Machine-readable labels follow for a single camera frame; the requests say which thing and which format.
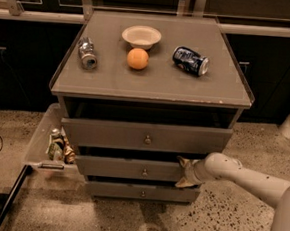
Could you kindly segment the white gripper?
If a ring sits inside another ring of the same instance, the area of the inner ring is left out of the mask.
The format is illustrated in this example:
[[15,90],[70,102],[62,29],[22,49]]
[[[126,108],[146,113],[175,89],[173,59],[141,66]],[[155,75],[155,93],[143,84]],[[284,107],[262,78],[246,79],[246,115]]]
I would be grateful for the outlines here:
[[178,161],[182,168],[184,168],[184,178],[181,178],[175,184],[175,187],[186,188],[202,184],[202,181],[197,177],[197,166],[199,160],[190,160],[178,156]]

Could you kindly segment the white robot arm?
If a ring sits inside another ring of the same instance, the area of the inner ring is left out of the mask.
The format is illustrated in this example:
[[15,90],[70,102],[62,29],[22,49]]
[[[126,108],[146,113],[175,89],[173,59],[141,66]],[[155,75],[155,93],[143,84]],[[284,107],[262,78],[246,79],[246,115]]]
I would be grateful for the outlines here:
[[216,180],[231,181],[275,210],[270,231],[290,231],[290,181],[246,169],[241,161],[219,152],[194,160],[178,156],[184,170],[176,187],[185,188]]

